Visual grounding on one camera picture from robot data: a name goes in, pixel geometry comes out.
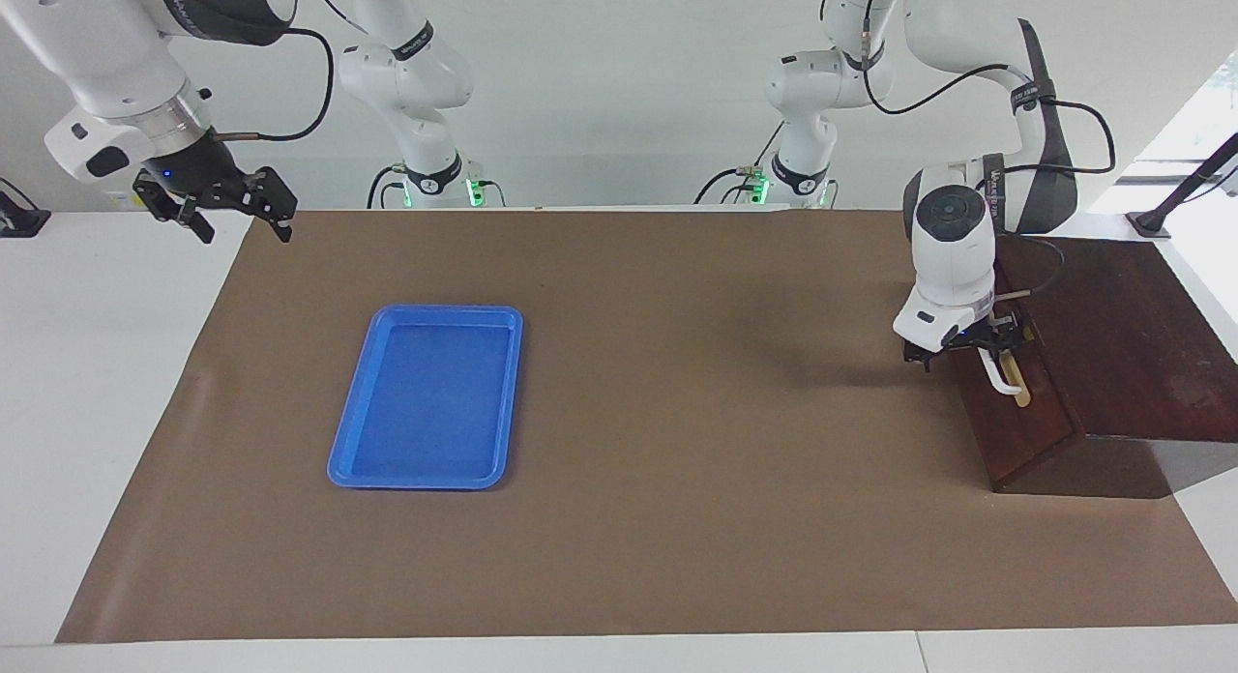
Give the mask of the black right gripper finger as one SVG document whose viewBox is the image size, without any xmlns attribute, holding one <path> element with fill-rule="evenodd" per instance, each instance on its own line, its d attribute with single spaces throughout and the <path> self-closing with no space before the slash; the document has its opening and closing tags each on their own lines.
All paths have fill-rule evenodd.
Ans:
<svg viewBox="0 0 1238 673">
<path fill-rule="evenodd" d="M 132 179 L 132 192 L 142 207 L 158 221 L 173 221 L 189 229 L 201 242 L 213 242 L 214 226 L 197 210 L 194 200 L 175 200 L 171 192 L 163 188 L 147 169 L 137 171 Z"/>
<path fill-rule="evenodd" d="M 253 174 L 244 176 L 241 212 L 274 229 L 280 242 L 290 242 L 298 200 L 274 167 L 264 166 Z"/>
</svg>

